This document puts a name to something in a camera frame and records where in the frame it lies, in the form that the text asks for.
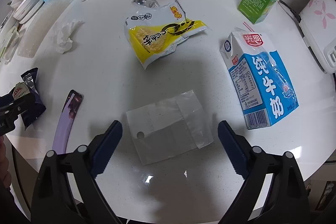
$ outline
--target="blue and white milk carton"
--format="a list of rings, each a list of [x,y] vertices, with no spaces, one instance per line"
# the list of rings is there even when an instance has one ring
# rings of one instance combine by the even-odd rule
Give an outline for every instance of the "blue and white milk carton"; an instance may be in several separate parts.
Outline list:
[[[247,129],[269,127],[299,106],[287,70],[266,33],[235,28],[220,52]]]

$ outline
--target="snack bag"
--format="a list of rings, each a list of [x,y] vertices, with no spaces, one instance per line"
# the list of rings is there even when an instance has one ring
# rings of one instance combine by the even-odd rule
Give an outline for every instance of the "snack bag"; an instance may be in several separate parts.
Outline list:
[[[46,110],[42,103],[40,95],[36,89],[36,76],[38,68],[33,68],[21,75],[23,82],[17,83],[16,86],[5,96],[0,97],[0,106],[9,105],[11,102],[21,98],[22,96],[33,93],[35,103],[31,105],[25,112],[21,113],[21,118],[25,125],[25,130]]]
[[[144,67],[175,52],[189,36],[208,29],[200,20],[190,20],[177,0],[158,8],[141,7],[124,25],[125,36]]]

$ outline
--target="person's hand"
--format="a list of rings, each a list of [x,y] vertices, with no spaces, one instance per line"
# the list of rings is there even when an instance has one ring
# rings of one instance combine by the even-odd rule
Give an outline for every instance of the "person's hand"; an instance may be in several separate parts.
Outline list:
[[[11,186],[12,177],[8,172],[9,161],[6,158],[6,147],[3,143],[3,136],[0,137],[0,180],[3,182],[5,188]]]

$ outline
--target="screw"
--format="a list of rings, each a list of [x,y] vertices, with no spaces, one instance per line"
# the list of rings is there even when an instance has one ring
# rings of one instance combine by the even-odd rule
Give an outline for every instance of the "screw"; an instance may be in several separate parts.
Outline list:
[[[50,158],[50,157],[52,157],[54,154],[55,154],[55,152],[54,152],[53,150],[49,150],[49,151],[47,152],[47,157]]]
[[[86,148],[87,148],[86,145],[81,145],[81,146],[79,146],[79,147],[77,148],[77,151],[82,153],[82,152],[85,152],[85,151],[86,151]]]
[[[262,152],[262,149],[259,146],[253,146],[252,150],[254,153],[258,154]]]
[[[285,156],[286,156],[287,158],[289,158],[289,159],[291,159],[292,157],[294,157],[294,155],[293,155],[291,152],[289,152],[289,151],[287,151],[287,152],[285,153]]]

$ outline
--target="red logo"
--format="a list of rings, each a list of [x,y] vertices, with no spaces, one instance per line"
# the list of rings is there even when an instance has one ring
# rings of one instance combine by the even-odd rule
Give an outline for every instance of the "red logo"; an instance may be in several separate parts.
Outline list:
[[[16,90],[14,90],[13,97],[15,97],[21,90],[22,90],[22,87],[20,86]]]
[[[287,84],[283,84],[282,89],[283,89],[284,93],[286,93],[289,90],[289,86]]]
[[[232,60],[233,65],[236,65],[238,63],[238,56],[236,55],[235,58]]]
[[[252,33],[252,34],[243,34],[243,37],[246,41],[246,43],[252,47],[259,47],[261,46],[264,42],[261,40],[261,37],[257,33]]]

